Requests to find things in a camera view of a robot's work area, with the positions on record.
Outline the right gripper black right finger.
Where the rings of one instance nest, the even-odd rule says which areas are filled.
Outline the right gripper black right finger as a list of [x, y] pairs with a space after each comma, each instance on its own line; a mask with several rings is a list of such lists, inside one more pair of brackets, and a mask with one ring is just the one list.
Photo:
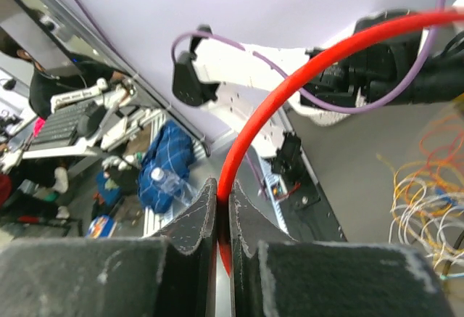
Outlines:
[[391, 244], [297, 242], [239, 184], [229, 198], [237, 316], [451, 316], [423, 256]]

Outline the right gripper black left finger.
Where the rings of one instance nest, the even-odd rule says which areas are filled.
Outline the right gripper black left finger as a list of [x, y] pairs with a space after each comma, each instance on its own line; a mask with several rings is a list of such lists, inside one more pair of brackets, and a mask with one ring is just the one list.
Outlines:
[[213, 316], [216, 194], [146, 238], [24, 239], [1, 248], [3, 316]]

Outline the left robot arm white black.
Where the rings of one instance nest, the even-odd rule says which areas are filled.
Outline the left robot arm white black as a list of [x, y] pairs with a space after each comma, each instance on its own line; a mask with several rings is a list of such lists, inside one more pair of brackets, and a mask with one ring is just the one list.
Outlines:
[[[292, 73], [314, 60], [322, 49], [279, 49], [240, 44], [214, 34], [208, 25], [184, 33], [184, 52], [172, 51], [175, 97], [201, 108], [241, 131], [253, 113], [238, 87], [275, 91]], [[339, 56], [297, 90], [278, 95], [298, 114], [329, 126], [353, 114], [388, 104], [448, 102], [463, 92], [463, 22], [440, 52], [435, 33], [402, 33]]]

